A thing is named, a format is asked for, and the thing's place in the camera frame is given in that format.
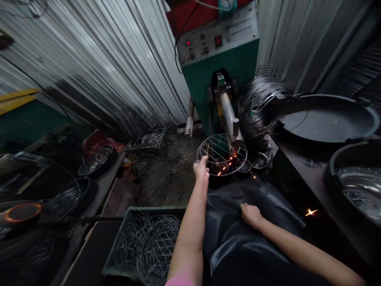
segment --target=person's right hand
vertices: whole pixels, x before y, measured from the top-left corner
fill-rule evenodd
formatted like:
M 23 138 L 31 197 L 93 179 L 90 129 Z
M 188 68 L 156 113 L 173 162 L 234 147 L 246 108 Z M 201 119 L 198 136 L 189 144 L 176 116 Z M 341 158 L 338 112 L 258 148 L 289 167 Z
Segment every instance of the person's right hand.
M 241 204 L 242 218 L 244 221 L 255 229 L 260 229 L 263 221 L 266 219 L 261 215 L 261 211 L 257 206 Z
M 208 158 L 208 156 L 202 156 L 200 162 L 196 161 L 193 164 L 193 171 L 196 175 L 196 180 L 209 180 L 209 168 L 206 167 Z

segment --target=control panel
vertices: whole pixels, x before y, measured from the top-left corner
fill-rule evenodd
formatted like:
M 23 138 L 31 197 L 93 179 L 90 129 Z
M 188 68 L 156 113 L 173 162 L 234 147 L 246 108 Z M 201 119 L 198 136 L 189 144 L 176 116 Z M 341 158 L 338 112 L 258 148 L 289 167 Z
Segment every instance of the control panel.
M 210 22 L 181 36 L 177 44 L 180 65 L 199 62 L 257 39 L 255 3 L 251 2 L 232 18 Z

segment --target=welding machine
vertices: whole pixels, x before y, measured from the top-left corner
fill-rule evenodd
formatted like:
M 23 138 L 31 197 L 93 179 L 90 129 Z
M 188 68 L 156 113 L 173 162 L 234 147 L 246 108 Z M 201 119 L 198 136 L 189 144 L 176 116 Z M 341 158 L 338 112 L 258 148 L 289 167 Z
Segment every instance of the welding machine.
M 255 77 L 259 34 L 255 3 L 181 36 L 179 62 L 205 134 L 225 129 L 232 147 L 243 144 L 231 102 Z

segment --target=spark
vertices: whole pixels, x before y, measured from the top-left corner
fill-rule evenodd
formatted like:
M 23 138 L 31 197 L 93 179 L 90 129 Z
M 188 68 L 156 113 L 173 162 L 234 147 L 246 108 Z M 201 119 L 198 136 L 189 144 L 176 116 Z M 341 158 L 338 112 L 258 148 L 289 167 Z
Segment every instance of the spark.
M 318 211 L 318 210 L 311 211 L 310 209 L 308 209 L 308 213 L 306 214 L 306 216 L 314 215 L 314 212 L 316 212 L 316 211 Z

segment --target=gray crate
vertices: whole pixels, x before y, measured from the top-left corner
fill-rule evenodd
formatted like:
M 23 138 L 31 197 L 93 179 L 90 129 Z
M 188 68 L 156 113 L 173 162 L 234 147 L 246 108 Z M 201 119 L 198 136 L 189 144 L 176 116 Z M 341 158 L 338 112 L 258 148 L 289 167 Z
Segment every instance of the gray crate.
M 134 222 L 135 216 L 140 212 L 147 212 L 150 216 L 154 215 L 174 215 L 177 216 L 180 220 L 183 219 L 185 213 L 186 206 L 178 206 L 178 207 L 129 207 L 126 215 L 123 219 L 123 222 L 119 228 L 119 232 L 125 230 L 125 228 Z M 114 249 L 117 245 L 118 236 L 115 238 L 114 243 L 112 245 L 111 251 L 107 257 L 107 261 L 105 266 L 103 267 L 102 274 L 103 275 L 115 275 L 115 276 L 123 276 L 128 277 L 133 280 L 138 280 L 138 274 L 134 268 L 126 268 L 126 269 L 117 269 L 114 263 Z

